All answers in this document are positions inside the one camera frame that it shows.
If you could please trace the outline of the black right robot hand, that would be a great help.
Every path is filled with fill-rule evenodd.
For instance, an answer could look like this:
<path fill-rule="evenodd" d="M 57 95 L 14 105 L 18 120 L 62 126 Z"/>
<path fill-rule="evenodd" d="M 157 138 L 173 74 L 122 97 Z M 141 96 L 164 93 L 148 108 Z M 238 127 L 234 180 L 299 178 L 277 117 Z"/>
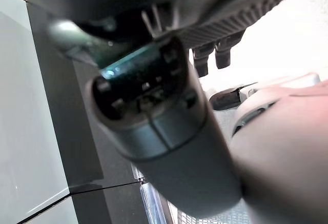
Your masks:
<path fill-rule="evenodd" d="M 176 207 L 210 217 L 242 197 L 188 50 L 218 46 L 283 0 L 32 0 L 65 59 L 98 70 L 90 107 L 115 149 Z"/>

